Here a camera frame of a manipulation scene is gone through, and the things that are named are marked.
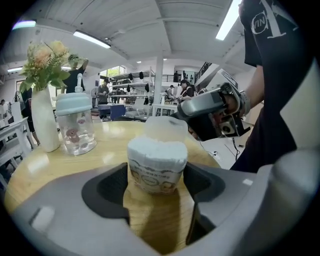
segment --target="hand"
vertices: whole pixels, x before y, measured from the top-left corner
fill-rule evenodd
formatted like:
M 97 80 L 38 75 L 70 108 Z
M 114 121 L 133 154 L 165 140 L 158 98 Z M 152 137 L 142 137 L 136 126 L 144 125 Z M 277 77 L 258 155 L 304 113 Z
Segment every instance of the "hand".
M 225 110 L 225 113 L 229 114 L 229 113 L 235 112 L 237 109 L 237 101 L 235 97 L 232 95 L 224 95 L 224 99 L 228 106 L 227 109 Z M 245 109 L 242 108 L 240 110 L 240 117 L 243 116 L 244 113 L 245 113 Z M 217 125 L 221 123 L 221 120 L 223 117 L 224 117 L 223 113 L 212 113 L 212 118 L 214 119 Z M 194 130 L 192 130 L 191 127 L 189 127 L 188 131 L 196 140 L 199 139 L 198 135 L 194 132 Z

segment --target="plastic cup lid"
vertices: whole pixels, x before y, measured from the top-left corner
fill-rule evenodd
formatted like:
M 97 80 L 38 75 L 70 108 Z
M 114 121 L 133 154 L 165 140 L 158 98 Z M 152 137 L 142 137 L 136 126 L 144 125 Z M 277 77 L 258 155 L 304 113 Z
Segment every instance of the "plastic cup lid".
M 62 93 L 57 96 L 55 103 L 55 114 L 60 116 L 80 113 L 90 110 L 92 102 L 84 92 Z

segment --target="black t-shirt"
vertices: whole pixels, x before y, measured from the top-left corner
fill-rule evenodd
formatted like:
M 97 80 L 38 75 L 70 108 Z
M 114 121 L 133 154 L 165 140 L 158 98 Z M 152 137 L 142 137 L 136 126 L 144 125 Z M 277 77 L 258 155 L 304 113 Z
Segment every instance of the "black t-shirt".
M 69 71 L 70 76 L 66 80 L 63 80 L 64 84 L 66 85 L 66 91 L 65 91 L 66 94 L 75 92 L 75 88 L 78 82 L 78 74 L 79 73 L 84 74 L 84 72 L 85 70 L 82 66 L 79 69 Z M 83 91 L 85 91 L 83 79 L 81 80 L 81 87 Z
M 305 78 L 313 55 L 298 25 L 276 0 L 243 0 L 240 20 L 244 62 L 263 67 L 264 108 L 231 169 L 256 173 L 261 166 L 273 164 L 297 148 L 280 111 Z
M 180 95 L 182 97 L 185 97 L 185 96 L 190 96 L 190 97 L 193 97 L 195 96 L 195 93 L 194 93 L 194 90 L 192 89 L 192 87 L 188 86 L 187 88 L 185 88 L 185 90 L 183 90 Z

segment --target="fluorescent light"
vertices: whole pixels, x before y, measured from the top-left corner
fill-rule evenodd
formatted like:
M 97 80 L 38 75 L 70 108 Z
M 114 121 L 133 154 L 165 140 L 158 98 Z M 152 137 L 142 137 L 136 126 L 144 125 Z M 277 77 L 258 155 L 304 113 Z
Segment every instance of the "fluorescent light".
M 102 46 L 103 48 L 109 49 L 111 46 L 109 44 L 107 44 L 106 42 L 103 42 L 97 38 L 92 37 L 91 35 L 88 35 L 86 33 L 80 32 L 80 31 L 76 31 L 73 33 L 74 36 L 78 37 L 78 38 L 82 38 L 84 40 L 90 41 L 98 46 Z
M 216 35 L 216 39 L 224 40 L 229 33 L 232 26 L 235 24 L 237 18 L 239 17 L 239 4 L 242 0 L 233 0 L 228 13 L 226 14 L 224 21 L 219 29 L 218 34 Z
M 20 70 L 22 70 L 22 66 L 10 68 L 10 69 L 8 69 L 8 72 L 15 72 L 15 71 L 20 71 Z
M 33 28 L 36 26 L 36 22 L 34 20 L 23 20 L 14 24 L 12 30 L 21 29 L 21 28 Z

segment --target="t-shirt logo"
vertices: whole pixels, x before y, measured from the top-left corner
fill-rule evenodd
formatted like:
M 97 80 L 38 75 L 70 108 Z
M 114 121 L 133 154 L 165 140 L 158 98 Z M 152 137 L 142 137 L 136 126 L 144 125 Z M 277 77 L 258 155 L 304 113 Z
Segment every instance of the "t-shirt logo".
M 254 16 L 251 21 L 251 30 L 253 34 L 261 34 L 263 31 L 270 29 L 272 35 L 268 36 L 268 39 L 284 36 L 286 32 L 280 31 L 277 21 L 278 15 L 292 23 L 294 25 L 293 30 L 298 28 L 298 25 L 293 18 L 285 10 L 275 4 L 274 1 L 269 5 L 267 0 L 260 0 L 260 4 L 263 5 L 264 10 Z

